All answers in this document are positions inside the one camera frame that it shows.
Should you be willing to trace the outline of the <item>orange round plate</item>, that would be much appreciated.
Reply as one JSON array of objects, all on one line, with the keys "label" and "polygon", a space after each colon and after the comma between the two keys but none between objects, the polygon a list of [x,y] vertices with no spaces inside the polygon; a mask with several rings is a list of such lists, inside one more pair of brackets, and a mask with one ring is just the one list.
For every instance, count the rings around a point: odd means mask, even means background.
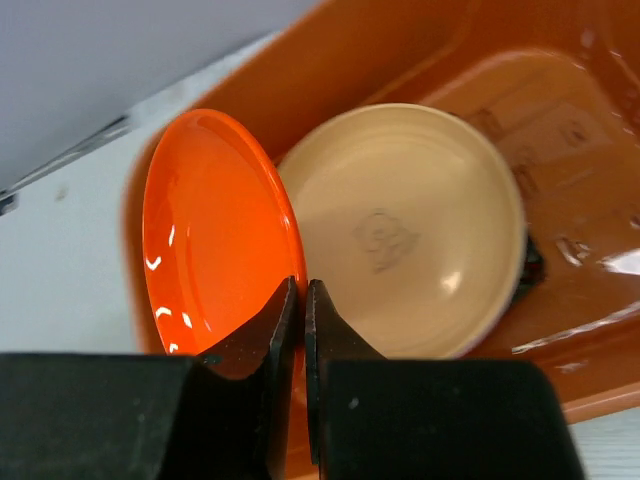
[{"label": "orange round plate", "polygon": [[307,271],[293,208],[254,136],[220,111],[172,121],[144,187],[142,249],[155,325],[169,355],[220,343]]}]

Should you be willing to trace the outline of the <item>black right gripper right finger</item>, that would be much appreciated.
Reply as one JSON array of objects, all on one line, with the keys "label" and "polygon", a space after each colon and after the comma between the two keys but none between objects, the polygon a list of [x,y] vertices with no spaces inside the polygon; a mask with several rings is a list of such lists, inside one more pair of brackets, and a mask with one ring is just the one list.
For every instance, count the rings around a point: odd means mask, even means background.
[{"label": "black right gripper right finger", "polygon": [[556,393],[534,364],[391,360],[309,284],[306,386],[323,479],[581,479]]}]

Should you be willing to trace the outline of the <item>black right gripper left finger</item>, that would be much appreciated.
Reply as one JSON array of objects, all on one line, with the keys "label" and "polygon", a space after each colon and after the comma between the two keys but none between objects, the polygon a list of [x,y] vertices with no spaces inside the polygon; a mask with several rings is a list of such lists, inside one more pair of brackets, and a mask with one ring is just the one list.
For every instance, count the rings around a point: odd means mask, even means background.
[{"label": "black right gripper left finger", "polygon": [[281,479],[298,294],[197,356],[1,358],[5,479]]}]

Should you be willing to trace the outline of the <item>cream round plate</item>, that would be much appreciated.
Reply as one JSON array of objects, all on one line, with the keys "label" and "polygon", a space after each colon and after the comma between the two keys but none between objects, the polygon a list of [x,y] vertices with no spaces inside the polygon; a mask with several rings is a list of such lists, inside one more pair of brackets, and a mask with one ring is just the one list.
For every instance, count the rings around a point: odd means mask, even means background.
[{"label": "cream round plate", "polygon": [[507,309],[527,228],[515,180],[478,130],[391,103],[341,114],[278,168],[307,272],[389,358],[453,358]]}]

